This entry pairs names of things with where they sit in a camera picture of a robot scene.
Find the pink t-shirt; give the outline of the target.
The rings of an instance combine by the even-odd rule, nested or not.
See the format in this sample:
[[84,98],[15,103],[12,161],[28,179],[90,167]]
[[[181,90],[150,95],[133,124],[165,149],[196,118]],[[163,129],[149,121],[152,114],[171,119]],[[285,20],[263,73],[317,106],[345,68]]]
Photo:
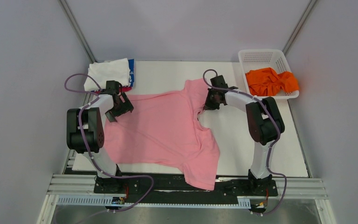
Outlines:
[[130,95],[134,110],[106,122],[104,147],[118,164],[155,163],[177,168],[193,187],[213,190],[220,150],[203,113],[208,88],[202,79],[161,94]]

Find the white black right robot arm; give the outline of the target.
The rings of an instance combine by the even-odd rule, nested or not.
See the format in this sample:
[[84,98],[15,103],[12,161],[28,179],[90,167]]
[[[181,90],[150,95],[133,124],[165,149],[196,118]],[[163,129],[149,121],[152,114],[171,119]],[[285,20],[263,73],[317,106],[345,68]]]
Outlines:
[[220,105],[229,105],[246,113],[248,130],[255,143],[254,155],[248,178],[242,193],[261,196],[267,193],[275,183],[270,169],[272,151],[285,130],[284,122],[272,97],[259,99],[248,93],[229,87],[222,75],[210,79],[205,110],[218,110]]

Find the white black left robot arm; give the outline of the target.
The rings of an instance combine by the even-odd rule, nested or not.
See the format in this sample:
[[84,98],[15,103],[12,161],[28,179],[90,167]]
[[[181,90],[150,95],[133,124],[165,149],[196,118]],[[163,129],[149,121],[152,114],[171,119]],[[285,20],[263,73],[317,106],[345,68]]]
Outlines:
[[121,193],[124,180],[118,165],[112,162],[105,146],[104,127],[106,122],[117,118],[134,107],[117,81],[107,81],[97,97],[80,108],[67,111],[66,141],[69,149],[82,154],[97,171],[94,192],[99,194]]

